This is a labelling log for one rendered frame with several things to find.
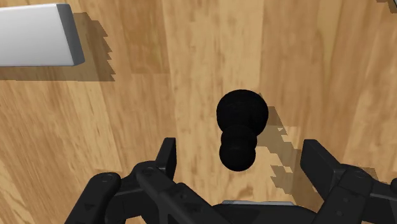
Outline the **white flat box grey edge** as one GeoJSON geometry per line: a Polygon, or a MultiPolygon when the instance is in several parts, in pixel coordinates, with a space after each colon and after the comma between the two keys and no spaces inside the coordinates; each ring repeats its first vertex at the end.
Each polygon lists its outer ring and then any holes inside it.
{"type": "Polygon", "coordinates": [[[69,4],[0,8],[0,67],[77,66],[84,62],[69,4]]]}

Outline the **black rounded figure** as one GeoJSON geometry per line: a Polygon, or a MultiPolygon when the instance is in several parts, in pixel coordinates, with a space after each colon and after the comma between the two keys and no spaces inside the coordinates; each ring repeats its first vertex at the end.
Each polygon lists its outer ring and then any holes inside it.
{"type": "Polygon", "coordinates": [[[256,158],[257,137],[268,121],[267,103],[251,90],[233,90],[219,100],[216,119],[222,131],[222,164],[236,172],[249,169],[256,158]]]}

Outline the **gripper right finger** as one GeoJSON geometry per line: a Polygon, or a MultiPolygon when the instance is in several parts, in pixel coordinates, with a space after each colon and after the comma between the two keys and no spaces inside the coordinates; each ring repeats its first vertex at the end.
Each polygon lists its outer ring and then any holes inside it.
{"type": "Polygon", "coordinates": [[[311,224],[397,224],[397,178],[386,184],[341,164],[315,139],[303,142],[300,167],[324,200],[311,224]]]}

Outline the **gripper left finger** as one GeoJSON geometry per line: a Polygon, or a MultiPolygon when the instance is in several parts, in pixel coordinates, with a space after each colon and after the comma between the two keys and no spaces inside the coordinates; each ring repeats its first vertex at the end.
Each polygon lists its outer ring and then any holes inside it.
{"type": "Polygon", "coordinates": [[[136,216],[149,224],[230,224],[187,185],[175,183],[175,170],[176,140],[166,137],[156,160],[138,163],[128,176],[90,178],[65,224],[123,224],[136,216]]]}

